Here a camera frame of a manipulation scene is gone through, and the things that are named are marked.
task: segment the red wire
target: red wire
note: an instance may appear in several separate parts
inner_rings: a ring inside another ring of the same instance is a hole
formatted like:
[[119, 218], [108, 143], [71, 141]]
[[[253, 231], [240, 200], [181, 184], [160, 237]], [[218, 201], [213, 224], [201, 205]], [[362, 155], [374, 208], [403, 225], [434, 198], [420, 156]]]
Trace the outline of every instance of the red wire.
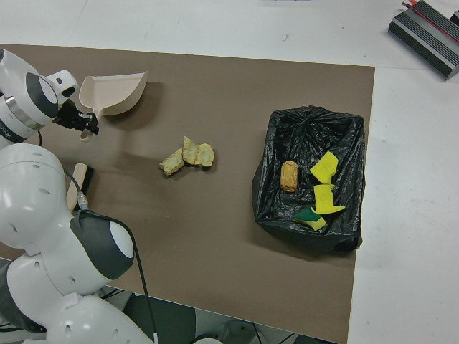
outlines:
[[414, 11], [414, 13], [416, 13], [417, 15], [421, 16], [423, 19], [425, 19], [428, 23], [430, 23], [432, 26], [434, 26], [434, 28], [436, 28], [438, 31], [440, 31], [442, 34], [444, 34], [445, 36], [448, 36], [450, 39], [452, 39], [454, 41], [454, 43], [458, 44], [459, 45], [459, 40], [457, 40], [455, 37], [451, 36], [449, 33], [447, 33], [444, 29], [442, 29], [441, 27], [439, 27], [435, 22], [433, 22], [432, 20], [430, 20], [429, 18], [427, 18], [419, 9], [415, 8], [413, 5], [410, 5], [410, 4], [407, 4], [405, 2], [402, 3], [403, 6], [407, 7], [408, 9], [412, 9]]

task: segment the white tabletop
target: white tabletop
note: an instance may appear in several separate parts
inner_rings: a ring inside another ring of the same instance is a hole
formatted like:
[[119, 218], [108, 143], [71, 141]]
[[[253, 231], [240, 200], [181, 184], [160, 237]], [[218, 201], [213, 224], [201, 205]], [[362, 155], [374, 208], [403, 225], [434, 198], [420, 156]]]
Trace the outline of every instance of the white tabletop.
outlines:
[[[455, 0], [430, 0], [446, 16]], [[457, 343], [459, 76], [387, 33], [401, 0], [5, 0], [3, 43], [376, 66], [350, 344]]]

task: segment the black garbage bag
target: black garbage bag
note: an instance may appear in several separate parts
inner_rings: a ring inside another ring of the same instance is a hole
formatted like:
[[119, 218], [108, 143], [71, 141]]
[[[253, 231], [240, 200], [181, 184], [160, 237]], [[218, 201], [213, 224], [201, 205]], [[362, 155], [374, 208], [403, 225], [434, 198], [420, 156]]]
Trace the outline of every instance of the black garbage bag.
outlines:
[[[346, 209], [323, 215], [327, 225], [318, 231], [292, 218], [314, 207], [313, 187], [320, 182], [309, 171], [327, 152], [339, 160], [332, 183], [334, 204]], [[280, 187], [285, 161], [298, 164], [298, 189], [286, 193]], [[323, 107], [277, 110], [270, 117], [265, 152], [252, 182], [256, 222], [268, 233], [303, 247], [326, 252], [346, 252], [362, 240], [361, 204], [364, 196], [364, 119], [334, 113]]]

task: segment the brown paper sheet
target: brown paper sheet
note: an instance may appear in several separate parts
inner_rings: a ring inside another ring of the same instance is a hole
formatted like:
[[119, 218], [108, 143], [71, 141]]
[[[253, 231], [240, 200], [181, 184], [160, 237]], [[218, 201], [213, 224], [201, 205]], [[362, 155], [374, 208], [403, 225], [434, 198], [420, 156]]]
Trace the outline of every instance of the brown paper sheet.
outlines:
[[[272, 111], [317, 105], [361, 115], [366, 132], [374, 68], [181, 54], [2, 46], [42, 74], [150, 72], [141, 101], [105, 116], [90, 143], [48, 125], [44, 147], [72, 168], [95, 168], [88, 198], [136, 235], [154, 297], [345, 343], [355, 253], [314, 255], [254, 221], [252, 177]], [[183, 136], [214, 146], [214, 166], [166, 178], [158, 163]], [[37, 138], [29, 139], [37, 143]], [[17, 252], [0, 248], [0, 256]], [[142, 292], [138, 270], [116, 287]]]

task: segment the bin lined with black bag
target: bin lined with black bag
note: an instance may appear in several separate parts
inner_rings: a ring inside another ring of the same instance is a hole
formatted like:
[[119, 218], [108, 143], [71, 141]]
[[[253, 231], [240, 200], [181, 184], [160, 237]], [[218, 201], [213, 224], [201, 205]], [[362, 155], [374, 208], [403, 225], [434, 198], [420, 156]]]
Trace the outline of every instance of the bin lined with black bag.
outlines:
[[[314, 207], [315, 185], [310, 172], [327, 151], [339, 160], [334, 200], [343, 211], [325, 215], [318, 231], [294, 222], [303, 209]], [[298, 188], [288, 193], [280, 187], [280, 170], [286, 161], [298, 164]], [[323, 107], [299, 107], [273, 112], [268, 124], [265, 151], [252, 182], [256, 222], [268, 233], [303, 247], [325, 252], [345, 252], [361, 244], [361, 204], [364, 195], [364, 119], [335, 113]]]

